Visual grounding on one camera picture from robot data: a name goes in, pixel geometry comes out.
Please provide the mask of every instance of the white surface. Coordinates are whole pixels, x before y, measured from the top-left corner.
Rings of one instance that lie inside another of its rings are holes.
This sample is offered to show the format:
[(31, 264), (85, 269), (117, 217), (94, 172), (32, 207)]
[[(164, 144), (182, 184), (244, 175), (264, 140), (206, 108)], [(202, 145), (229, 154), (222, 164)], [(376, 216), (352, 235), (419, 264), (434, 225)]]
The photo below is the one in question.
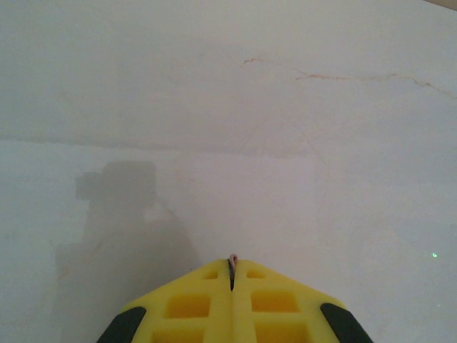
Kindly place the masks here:
[[(457, 12), (15, 1), (0, 20), (0, 341), (95, 342), (232, 252), (338, 297), (376, 342), (456, 340)], [(156, 165), (152, 209), (75, 198), (112, 161)]]

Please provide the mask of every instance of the yellow robot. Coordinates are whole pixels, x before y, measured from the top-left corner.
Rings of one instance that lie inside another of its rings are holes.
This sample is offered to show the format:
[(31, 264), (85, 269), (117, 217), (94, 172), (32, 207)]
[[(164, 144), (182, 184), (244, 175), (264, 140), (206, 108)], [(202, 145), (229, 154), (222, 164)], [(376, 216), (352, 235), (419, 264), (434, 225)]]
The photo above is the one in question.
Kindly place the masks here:
[(236, 255), (126, 305), (97, 343), (372, 343), (337, 299)]

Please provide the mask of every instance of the white floor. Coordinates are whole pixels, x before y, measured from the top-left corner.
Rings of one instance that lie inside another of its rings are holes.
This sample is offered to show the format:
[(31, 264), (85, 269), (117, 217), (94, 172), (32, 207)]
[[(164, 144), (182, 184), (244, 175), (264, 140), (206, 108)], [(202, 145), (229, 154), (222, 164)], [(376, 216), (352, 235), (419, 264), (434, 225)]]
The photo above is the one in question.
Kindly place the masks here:
[(457, 12), (18, 1), (0, 19), (1, 342), (95, 342), (232, 252), (338, 297), (375, 342), (456, 341)]

